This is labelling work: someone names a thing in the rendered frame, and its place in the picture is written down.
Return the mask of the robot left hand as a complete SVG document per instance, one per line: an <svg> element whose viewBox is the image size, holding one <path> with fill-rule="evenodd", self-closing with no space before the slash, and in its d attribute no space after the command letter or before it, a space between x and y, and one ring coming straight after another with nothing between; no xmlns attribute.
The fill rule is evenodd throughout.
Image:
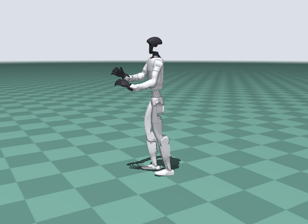
<svg viewBox="0 0 308 224"><path fill-rule="evenodd" d="M128 90L133 91L133 89L130 87L131 83L129 84L129 82L127 80L125 80L125 79L118 79L115 82L115 86L116 85L120 85L122 87L127 87Z"/></svg>

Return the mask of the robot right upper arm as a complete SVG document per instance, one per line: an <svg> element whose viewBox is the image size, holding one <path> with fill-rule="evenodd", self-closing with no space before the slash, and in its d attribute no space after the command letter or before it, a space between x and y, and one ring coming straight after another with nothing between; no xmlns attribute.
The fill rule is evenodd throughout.
<svg viewBox="0 0 308 224"><path fill-rule="evenodd" d="M150 57L149 57L149 58L150 58ZM148 58L148 59L149 59L149 58ZM148 59L147 59L147 62L148 62ZM146 64L145 64L145 66L144 66L142 72L138 74L139 80L140 80L140 81L144 81L144 80L145 80L145 77L146 77L146 75L147 75L147 69L146 69L146 68L147 68L147 62L146 62Z"/></svg>

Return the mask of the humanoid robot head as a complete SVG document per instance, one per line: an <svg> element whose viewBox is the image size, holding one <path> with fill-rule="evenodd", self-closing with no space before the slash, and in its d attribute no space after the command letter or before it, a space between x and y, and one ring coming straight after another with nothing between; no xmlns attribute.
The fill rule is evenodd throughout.
<svg viewBox="0 0 308 224"><path fill-rule="evenodd" d="M149 54L153 54L151 58L154 58L154 56L158 56L158 58L161 58L158 52L153 51L153 47L157 47L158 44L162 44L162 41L158 37L151 37L147 40L149 44Z"/></svg>

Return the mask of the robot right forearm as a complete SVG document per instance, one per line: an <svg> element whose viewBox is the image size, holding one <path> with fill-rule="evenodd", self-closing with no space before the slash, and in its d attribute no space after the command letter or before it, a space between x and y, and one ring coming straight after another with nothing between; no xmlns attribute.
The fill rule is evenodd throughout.
<svg viewBox="0 0 308 224"><path fill-rule="evenodd" d="M129 77L125 77L124 79L127 80L128 82L131 82L131 81L138 81L139 80L139 76L138 74L135 74L135 75L129 75Z"/></svg>

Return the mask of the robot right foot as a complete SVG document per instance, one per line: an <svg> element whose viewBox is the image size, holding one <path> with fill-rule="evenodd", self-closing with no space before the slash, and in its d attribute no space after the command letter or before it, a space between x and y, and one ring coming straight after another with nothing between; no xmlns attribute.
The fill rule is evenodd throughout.
<svg viewBox="0 0 308 224"><path fill-rule="evenodd" d="M156 166L156 165L155 165L155 166ZM155 169L155 170L161 169L160 166L154 167L153 164L151 164L151 165L142 165L141 168L142 168L142 169L150 169L150 170L151 170L151 169Z"/></svg>

